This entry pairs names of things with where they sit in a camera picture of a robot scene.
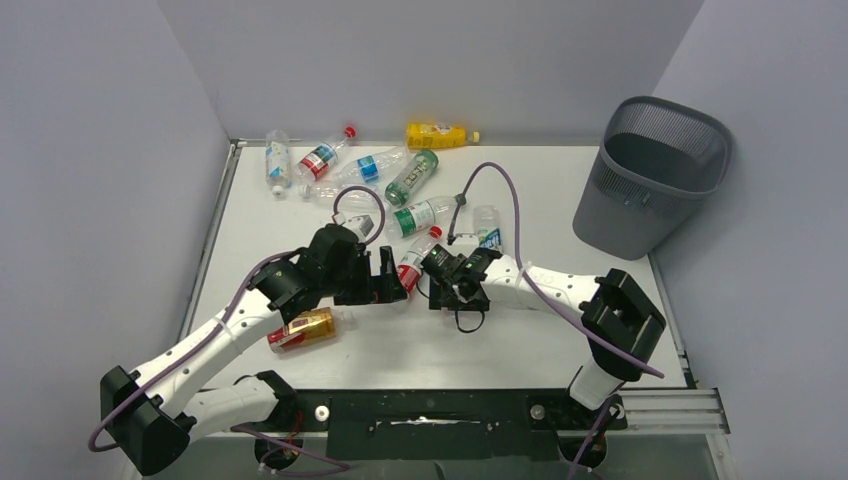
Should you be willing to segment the blue green label sports bottle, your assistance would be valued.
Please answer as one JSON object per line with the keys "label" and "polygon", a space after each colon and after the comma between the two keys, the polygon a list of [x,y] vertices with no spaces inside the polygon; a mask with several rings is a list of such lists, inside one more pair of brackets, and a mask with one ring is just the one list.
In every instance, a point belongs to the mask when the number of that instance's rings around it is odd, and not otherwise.
{"label": "blue green label sports bottle", "polygon": [[494,205],[479,205],[473,210],[473,228],[474,233],[478,237],[491,235],[493,232],[500,234],[501,232],[501,217],[500,213]]}

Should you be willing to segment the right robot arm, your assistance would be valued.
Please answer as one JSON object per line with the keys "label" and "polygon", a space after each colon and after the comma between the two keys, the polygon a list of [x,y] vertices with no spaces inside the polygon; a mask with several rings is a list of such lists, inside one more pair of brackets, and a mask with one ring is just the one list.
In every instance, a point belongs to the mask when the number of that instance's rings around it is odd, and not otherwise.
{"label": "right robot arm", "polygon": [[431,306],[487,312],[494,304],[559,315],[588,340],[590,354],[562,400],[572,425],[590,425],[602,404],[649,372],[667,321],[635,279],[612,268],[601,276],[566,274],[478,247],[470,255],[434,247],[422,260]]}

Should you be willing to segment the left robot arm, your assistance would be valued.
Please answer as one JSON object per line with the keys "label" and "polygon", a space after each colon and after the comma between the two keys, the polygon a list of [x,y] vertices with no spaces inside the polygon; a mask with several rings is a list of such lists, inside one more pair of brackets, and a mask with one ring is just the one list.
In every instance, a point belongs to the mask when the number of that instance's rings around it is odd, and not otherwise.
{"label": "left robot arm", "polygon": [[216,316],[156,358],[133,369],[115,366],[99,383],[101,422],[89,438],[93,452],[107,432],[137,472],[155,475],[188,446],[213,432],[264,422],[292,403],[280,375],[260,372],[240,385],[206,384],[255,343],[325,298],[337,306],[390,304],[407,299],[394,252],[379,249],[372,274],[367,244],[337,224],[316,231],[310,244],[261,260]]}

